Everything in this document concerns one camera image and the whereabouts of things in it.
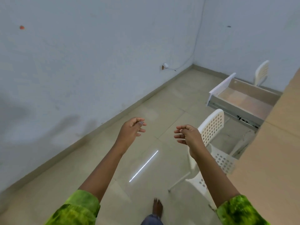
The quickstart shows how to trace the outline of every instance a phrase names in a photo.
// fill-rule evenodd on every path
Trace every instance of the plastic chair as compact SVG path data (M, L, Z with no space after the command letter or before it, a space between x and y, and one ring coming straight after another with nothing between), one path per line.
M224 112L222 109L215 110L205 121L199 126L198 130L201 133L201 137L205 147L208 145L211 148L211 155L214 157L218 165L222 168L225 173L231 173L234 169L235 158L220 151L216 147L212 146L210 142L224 127ZM190 172L180 178L174 185L172 185L168 191L170 192L176 185L184 181L197 167L196 161L190 156L189 148L187 149L188 160L190 163ZM194 178L186 179L187 182L191 183L208 201L210 206L215 209L216 205L212 200L212 197L206 187L201 172L199 172Z
M268 77L269 61L263 62L255 71L254 85L259 87Z

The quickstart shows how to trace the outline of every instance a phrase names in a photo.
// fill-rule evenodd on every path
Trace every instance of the pant leg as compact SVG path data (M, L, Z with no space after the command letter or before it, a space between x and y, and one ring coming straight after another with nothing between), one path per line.
M141 225L163 225L160 218L157 215L148 215Z

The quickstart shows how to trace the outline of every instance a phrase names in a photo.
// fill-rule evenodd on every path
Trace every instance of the power cord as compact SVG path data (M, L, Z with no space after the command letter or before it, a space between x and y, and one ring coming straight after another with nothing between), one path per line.
M191 55L191 56L190 56L190 57L189 57L189 58L188 58L181 66L179 66L178 68L176 68L176 69L170 69L170 68L167 68L167 69L169 69L169 70L175 70L175 71L176 71L177 69L179 69L179 68L181 68L182 66L184 66L184 65L190 60L190 58L194 55L195 50L196 50L196 46L197 46L197 41L198 41L199 32L200 32L200 29L201 29L201 26L202 26L203 11L204 11L205 2L206 2L206 0L203 1L200 25L199 25L199 29L198 29L198 32L197 32L196 42L195 42L195 46L194 46L194 50L193 50L192 55Z

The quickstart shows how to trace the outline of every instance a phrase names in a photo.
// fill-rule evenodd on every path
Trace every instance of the green shirt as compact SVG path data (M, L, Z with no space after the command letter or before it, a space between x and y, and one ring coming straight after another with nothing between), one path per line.
M99 201L94 195L77 190L50 217L46 225L94 225L99 209ZM223 203L217 209L217 215L223 225L269 225L243 195Z

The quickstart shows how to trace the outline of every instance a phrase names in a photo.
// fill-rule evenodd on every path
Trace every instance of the white plug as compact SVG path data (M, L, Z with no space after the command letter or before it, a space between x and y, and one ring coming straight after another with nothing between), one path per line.
M164 67L165 69L167 69L167 68L169 67L169 65L168 65L167 63L164 63L164 64L163 64L163 67Z

